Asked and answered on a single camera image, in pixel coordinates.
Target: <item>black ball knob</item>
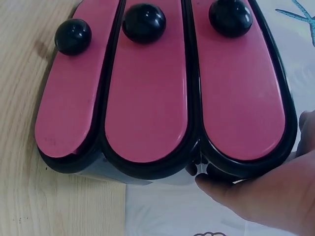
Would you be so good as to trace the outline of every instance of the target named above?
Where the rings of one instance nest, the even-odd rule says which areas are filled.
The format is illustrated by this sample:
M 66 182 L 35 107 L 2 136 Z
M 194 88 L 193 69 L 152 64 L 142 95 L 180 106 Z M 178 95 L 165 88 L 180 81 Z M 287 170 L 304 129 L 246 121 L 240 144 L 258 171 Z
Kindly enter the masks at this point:
M 124 34 L 139 44 L 152 43 L 158 40 L 166 28 L 166 18 L 155 5 L 141 3 L 129 8 L 123 17 Z
M 241 0 L 217 0 L 210 6 L 209 20 L 213 28 L 225 37 L 246 34 L 252 26 L 252 14 Z
M 62 54 L 75 56 L 88 48 L 91 39 L 92 31 L 88 23 L 80 19 L 69 19 L 58 27 L 55 45 Z

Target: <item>black plastic frame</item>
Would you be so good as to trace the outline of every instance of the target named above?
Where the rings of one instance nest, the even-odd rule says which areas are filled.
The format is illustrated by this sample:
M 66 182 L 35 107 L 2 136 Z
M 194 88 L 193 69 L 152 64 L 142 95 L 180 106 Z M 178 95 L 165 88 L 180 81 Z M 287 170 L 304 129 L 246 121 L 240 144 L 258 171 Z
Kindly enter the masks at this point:
M 204 155 L 210 162 L 207 168 L 208 174 L 215 178 L 236 181 L 263 175 L 286 160 L 295 142 L 297 117 L 279 51 L 256 0 L 249 0 L 249 3 L 263 32 L 274 64 L 281 90 L 286 123 L 283 137 L 278 146 L 270 154 L 253 161 L 240 161 L 224 155 L 216 149 L 206 135 L 202 120 L 198 49 L 191 0 L 181 0 L 181 2 L 188 90 L 188 125 L 181 143 L 169 155 L 158 161 L 134 163 L 115 153 L 106 139 L 104 121 L 107 98 L 120 25 L 126 4 L 126 0 L 121 0 L 106 48 L 92 126 L 88 136 L 80 147 L 80 154 L 70 154 L 63 158 L 51 158 L 39 150 L 43 160 L 49 167 L 61 173 L 81 172 L 96 161 L 96 155 L 92 154 L 102 151 L 107 160 L 124 174 L 139 179 L 152 180 L 171 176 L 192 163 L 194 159 Z

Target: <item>pink and black device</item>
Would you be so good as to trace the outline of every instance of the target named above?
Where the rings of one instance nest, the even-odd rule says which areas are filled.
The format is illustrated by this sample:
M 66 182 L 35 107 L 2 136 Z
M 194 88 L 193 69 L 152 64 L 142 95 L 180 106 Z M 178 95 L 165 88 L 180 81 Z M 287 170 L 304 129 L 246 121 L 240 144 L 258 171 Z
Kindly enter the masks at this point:
M 293 147 L 293 100 L 255 0 L 84 0 L 55 44 L 35 124 L 55 171 L 146 184 L 203 163 L 236 181 Z

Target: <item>wooden table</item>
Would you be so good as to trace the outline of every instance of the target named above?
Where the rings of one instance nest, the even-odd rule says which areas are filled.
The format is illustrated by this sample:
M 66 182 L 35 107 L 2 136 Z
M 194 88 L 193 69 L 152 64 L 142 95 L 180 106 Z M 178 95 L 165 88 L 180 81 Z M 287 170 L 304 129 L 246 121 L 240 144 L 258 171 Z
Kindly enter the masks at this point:
M 0 0 L 0 236 L 123 236 L 125 185 L 58 174 L 34 119 L 53 37 L 76 0 Z

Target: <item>pink panel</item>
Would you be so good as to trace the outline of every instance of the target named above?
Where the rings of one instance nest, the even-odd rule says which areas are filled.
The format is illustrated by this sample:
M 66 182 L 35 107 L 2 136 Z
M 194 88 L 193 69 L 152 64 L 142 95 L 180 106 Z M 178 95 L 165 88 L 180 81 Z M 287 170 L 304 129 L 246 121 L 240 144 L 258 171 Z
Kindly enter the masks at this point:
M 284 133 L 277 77 L 255 17 L 245 36 L 225 38 L 208 19 L 213 2 L 192 0 L 204 127 L 224 154 L 239 160 L 258 159 L 272 151 Z
M 125 10 L 141 0 L 127 0 Z M 187 90 L 180 0 L 147 0 L 166 16 L 164 35 L 138 45 L 120 31 L 105 133 L 111 148 L 132 162 L 159 160 L 182 140 L 187 128 Z
M 35 138 L 50 157 L 69 155 L 82 144 L 91 126 L 96 91 L 107 41 L 119 0 L 84 0 L 73 18 L 86 21 L 92 41 L 84 53 L 57 53 L 41 100 Z

